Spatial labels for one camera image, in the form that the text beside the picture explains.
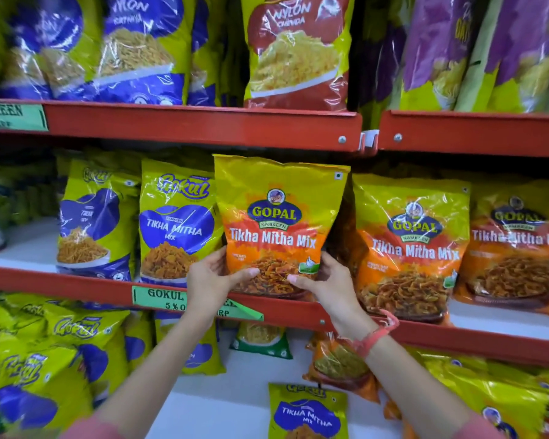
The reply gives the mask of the red green snack packet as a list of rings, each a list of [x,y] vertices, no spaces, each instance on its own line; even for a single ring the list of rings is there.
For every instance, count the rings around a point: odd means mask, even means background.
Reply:
[[[355,0],[241,0],[246,108],[347,110]]]

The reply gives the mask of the person's right forearm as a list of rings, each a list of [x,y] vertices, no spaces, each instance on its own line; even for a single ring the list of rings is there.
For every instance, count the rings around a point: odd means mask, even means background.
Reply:
[[[365,361],[420,439],[454,439],[473,418],[469,407],[391,336],[379,338]]]

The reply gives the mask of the row of shadowed green packets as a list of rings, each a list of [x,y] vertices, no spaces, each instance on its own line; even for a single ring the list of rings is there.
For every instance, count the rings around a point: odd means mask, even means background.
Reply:
[[[0,228],[59,216],[71,160],[65,149],[21,149],[0,153]]]

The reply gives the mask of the pink sleeve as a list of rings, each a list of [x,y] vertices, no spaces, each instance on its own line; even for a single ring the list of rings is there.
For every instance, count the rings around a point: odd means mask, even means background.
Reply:
[[[451,439],[507,439],[498,428],[485,418],[474,413]]]
[[[93,415],[74,422],[57,439],[126,439],[118,427]]]

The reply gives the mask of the person's left forearm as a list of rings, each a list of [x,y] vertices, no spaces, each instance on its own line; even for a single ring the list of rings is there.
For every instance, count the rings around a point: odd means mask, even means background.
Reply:
[[[95,416],[117,426],[126,439],[146,439],[186,361],[213,321],[185,312]]]

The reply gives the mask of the long red metal shelf beam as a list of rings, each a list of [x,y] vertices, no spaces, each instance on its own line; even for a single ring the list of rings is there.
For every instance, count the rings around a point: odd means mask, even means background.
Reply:
[[[136,306],[132,303],[132,286],[125,281],[89,279],[56,273],[0,267],[0,291],[42,294],[113,304]],[[230,298],[246,307],[261,312],[264,322],[310,331],[332,331],[328,314],[317,302],[297,302],[273,298],[232,294]],[[549,368],[549,335],[542,325],[525,325],[526,334],[518,330],[509,334],[492,331],[495,325],[477,320],[477,330],[455,324],[435,325],[402,321],[393,332],[395,339],[403,344],[476,355],[507,362],[537,365]]]

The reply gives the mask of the person's left hand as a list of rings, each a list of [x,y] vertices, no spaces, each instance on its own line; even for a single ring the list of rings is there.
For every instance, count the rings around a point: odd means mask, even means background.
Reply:
[[[225,303],[229,275],[225,275],[226,246],[192,264],[187,275],[188,306],[185,312],[212,321]]]

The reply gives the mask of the small green white snack packet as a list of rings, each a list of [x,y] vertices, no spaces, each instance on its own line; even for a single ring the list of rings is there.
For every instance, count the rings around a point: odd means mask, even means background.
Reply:
[[[229,349],[292,360],[286,328],[248,321],[240,322]]]

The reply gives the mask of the green paper shelf label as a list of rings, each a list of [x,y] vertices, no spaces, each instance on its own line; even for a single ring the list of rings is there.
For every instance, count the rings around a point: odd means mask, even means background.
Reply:
[[[0,130],[48,132],[42,104],[0,102]]]
[[[150,309],[184,312],[188,306],[188,297],[185,291],[132,286],[132,303],[133,305]],[[215,316],[219,318],[264,322],[264,315],[261,312],[229,298],[217,310]]]

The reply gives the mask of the purple green snack packet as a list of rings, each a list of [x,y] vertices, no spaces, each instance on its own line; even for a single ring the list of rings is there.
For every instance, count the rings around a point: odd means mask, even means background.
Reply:
[[[415,0],[404,49],[399,109],[450,111],[471,45],[475,0]]]
[[[410,23],[410,0],[366,0],[358,111],[362,130],[379,129],[391,102]]]
[[[498,69],[486,111],[532,113],[549,89],[549,0],[504,0]]]

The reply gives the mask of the white plastic label clip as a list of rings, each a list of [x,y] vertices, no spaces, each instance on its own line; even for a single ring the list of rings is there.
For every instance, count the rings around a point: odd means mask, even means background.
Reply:
[[[361,157],[374,157],[378,153],[379,129],[364,130],[360,133],[359,155]]]

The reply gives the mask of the pile of yellow packets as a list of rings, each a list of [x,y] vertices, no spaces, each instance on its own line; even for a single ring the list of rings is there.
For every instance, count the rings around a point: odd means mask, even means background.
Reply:
[[[549,368],[414,347],[406,350],[507,439],[549,439]]]

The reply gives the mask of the yellow orange snack packet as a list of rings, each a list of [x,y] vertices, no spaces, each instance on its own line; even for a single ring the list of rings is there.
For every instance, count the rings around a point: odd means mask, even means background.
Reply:
[[[356,226],[356,206],[351,184],[345,188],[336,221],[328,236],[327,251],[350,271],[355,279],[359,267],[361,239]]]
[[[471,184],[354,174],[355,229],[366,246],[354,288],[370,315],[439,324],[469,244]]]
[[[472,183],[454,299],[549,316],[549,180]]]
[[[227,241],[227,272],[259,274],[232,292],[297,300],[288,275],[315,280],[351,168],[214,154],[216,200]]]

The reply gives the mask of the person's right hand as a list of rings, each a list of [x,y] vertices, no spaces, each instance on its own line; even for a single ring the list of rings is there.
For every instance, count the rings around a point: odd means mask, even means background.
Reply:
[[[327,312],[337,334],[344,339],[361,340],[379,327],[362,309],[350,271],[327,252],[320,261],[321,290],[314,294]]]

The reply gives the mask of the pile of blue green packets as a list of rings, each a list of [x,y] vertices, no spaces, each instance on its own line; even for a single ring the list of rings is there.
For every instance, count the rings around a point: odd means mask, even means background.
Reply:
[[[151,311],[0,295],[0,433],[57,434],[88,417],[153,347]]]

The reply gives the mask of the pink wristband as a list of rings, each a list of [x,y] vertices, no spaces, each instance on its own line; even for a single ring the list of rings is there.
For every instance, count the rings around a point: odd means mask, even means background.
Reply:
[[[400,320],[390,311],[380,309],[381,314],[386,318],[381,325],[367,334],[361,340],[347,339],[346,342],[354,350],[354,352],[362,359],[366,359],[375,346],[375,344],[385,336],[390,335],[396,328],[400,326]]]

